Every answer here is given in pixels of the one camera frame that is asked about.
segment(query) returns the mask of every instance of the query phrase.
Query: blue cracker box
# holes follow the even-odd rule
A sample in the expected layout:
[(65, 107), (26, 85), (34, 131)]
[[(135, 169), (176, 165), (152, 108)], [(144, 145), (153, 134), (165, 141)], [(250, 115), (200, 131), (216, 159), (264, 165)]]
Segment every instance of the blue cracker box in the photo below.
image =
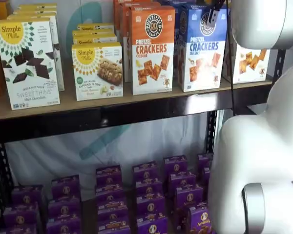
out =
[(167, 234), (167, 217), (164, 213), (143, 214), (136, 218), (137, 234)]
[(220, 9), (215, 27), (207, 26), (210, 7), (183, 5), (179, 17), (178, 82), (184, 92), (219, 88), (227, 14)]
[(126, 198), (104, 201), (97, 204), (98, 221), (128, 216)]

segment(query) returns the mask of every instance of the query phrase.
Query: shelf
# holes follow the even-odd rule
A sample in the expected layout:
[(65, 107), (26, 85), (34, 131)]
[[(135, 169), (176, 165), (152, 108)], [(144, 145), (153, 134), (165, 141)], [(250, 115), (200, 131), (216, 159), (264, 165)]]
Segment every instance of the shelf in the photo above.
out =
[[(76, 101), (73, 77), (65, 76), (60, 105), (12, 111), (8, 95), (0, 97), (0, 142), (46, 137), (156, 119), (198, 114), (232, 107), (230, 83), (221, 80), (219, 89), (183, 93), (174, 84), (172, 92), (131, 94), (124, 85), (124, 97)], [(235, 105), (264, 103), (271, 87), (264, 82), (234, 85)]]

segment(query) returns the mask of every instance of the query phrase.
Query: orange cracker box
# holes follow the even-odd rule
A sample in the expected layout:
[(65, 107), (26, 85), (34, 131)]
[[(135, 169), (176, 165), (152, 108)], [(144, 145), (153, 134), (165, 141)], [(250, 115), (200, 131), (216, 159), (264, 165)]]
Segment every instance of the orange cracker box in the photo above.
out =
[(132, 7), (129, 22), (133, 95), (171, 91), (175, 9)]
[(123, 46), (123, 72), (125, 77), (125, 82), (131, 81), (131, 73), (129, 69), (130, 60), (130, 51), (131, 48), (129, 46), (129, 12), (130, 7), (138, 7), (138, 6), (152, 6), (157, 7), (161, 4), (157, 1), (154, 2), (124, 2), (120, 4), (120, 31), (121, 31), (121, 44)]

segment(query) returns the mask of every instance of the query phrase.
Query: cardboard box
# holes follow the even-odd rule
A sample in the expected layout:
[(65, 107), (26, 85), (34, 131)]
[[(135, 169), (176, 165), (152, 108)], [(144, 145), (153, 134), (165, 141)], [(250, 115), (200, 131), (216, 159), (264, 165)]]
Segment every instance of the cardboard box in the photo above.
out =
[(136, 218), (137, 234), (167, 234), (168, 219), (163, 213), (143, 214)]
[(97, 203), (97, 220), (116, 219), (128, 215), (126, 198)]
[(123, 96), (119, 42), (73, 45), (72, 57), (77, 101)]
[(178, 82), (184, 92), (220, 86), (227, 15), (221, 8), (216, 26), (210, 28), (206, 26), (209, 9), (207, 5), (180, 8)]
[(0, 56), (12, 110), (60, 103), (49, 19), (0, 20)]
[(171, 6), (131, 8), (133, 95), (172, 90), (174, 24)]
[(62, 196), (75, 196), (80, 198), (79, 175), (72, 175), (51, 181), (51, 192), (53, 199)]

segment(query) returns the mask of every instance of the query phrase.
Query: cracker image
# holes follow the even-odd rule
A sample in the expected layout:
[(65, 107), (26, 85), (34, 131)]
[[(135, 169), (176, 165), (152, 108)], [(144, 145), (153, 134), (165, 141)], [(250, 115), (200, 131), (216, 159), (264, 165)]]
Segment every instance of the cracker image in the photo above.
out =
[(152, 60), (146, 61), (143, 63), (145, 66), (146, 75), (150, 76), (153, 73), (153, 66), (152, 66)]
[(97, 75), (101, 79), (116, 86), (119, 86), (121, 83), (123, 83), (122, 68), (118, 66), (116, 63), (111, 62), (107, 59), (100, 60)]
[(259, 54), (259, 59), (260, 60), (264, 61), (265, 56), (266, 56), (266, 52), (267, 52), (266, 49), (260, 51), (260, 54)]
[(240, 74), (246, 72), (247, 63), (248, 62), (246, 60), (240, 61)]
[(197, 67), (190, 67), (190, 82), (197, 80)]
[(259, 57), (255, 55), (253, 60), (250, 63), (250, 68), (255, 70), (256, 66), (258, 65), (258, 62), (259, 62)]
[(162, 70), (161, 67), (159, 65), (155, 64), (151, 78), (154, 80), (157, 80), (158, 77), (160, 76), (161, 70)]
[(213, 67), (217, 67), (219, 59), (220, 59), (220, 54), (214, 53), (213, 59), (211, 60), (211, 64)]
[(169, 57), (166, 55), (163, 55), (162, 62), (161, 62), (161, 68), (166, 71), (168, 64), (169, 64)]

